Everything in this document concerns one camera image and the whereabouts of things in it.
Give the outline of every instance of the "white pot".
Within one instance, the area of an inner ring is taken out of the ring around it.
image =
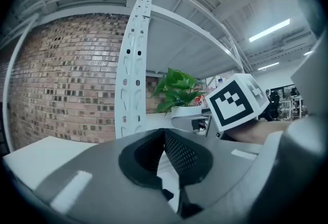
[[[201,115],[201,106],[196,107],[172,107],[172,118],[179,116]]]

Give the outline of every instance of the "shelf bracket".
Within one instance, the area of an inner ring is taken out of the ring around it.
[[[115,86],[116,138],[146,130],[146,56],[152,0],[137,0],[122,40]]]

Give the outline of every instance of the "white table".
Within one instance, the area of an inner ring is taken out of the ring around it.
[[[303,100],[303,98],[302,97],[300,97],[300,96],[296,96],[296,97],[292,97],[292,100],[293,101],[299,101],[298,103],[299,103],[299,118],[302,118],[302,100]]]
[[[293,106],[292,100],[291,99],[280,100],[279,104],[282,104],[282,103],[283,103],[283,108],[285,110],[286,110],[285,103],[289,103],[289,119],[292,119],[292,106]]]
[[[158,128],[174,128],[171,113],[166,116],[161,113],[147,114],[147,130]],[[48,175],[94,145],[97,144],[48,136],[4,156],[3,159],[26,186],[35,190]]]

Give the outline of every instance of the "white cube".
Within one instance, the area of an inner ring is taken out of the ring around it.
[[[220,132],[257,117],[270,103],[250,74],[234,74],[206,101]]]

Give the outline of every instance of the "ceiling light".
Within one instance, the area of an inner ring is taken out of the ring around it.
[[[264,68],[267,68],[267,67],[270,67],[270,66],[275,66],[275,65],[277,65],[277,64],[279,64],[279,62],[276,62],[276,63],[274,63],[274,64],[272,64],[272,65],[263,66],[263,67],[259,68],[258,70],[261,70],[261,69],[264,69]]]
[[[265,31],[260,32],[257,35],[252,36],[250,38],[250,42],[255,41],[255,40],[257,40],[257,39],[259,39],[259,38],[261,38],[261,37],[263,37],[263,36],[265,36],[265,35],[267,35],[269,33],[272,33],[274,31],[280,29],[281,27],[284,27],[286,25],[289,25],[289,23],[290,23],[290,19],[287,19],[286,21],[283,21],[283,22],[281,22],[281,23],[279,23],[279,24],[277,24],[277,25],[275,25],[273,27],[270,27],[269,29],[266,29]]]

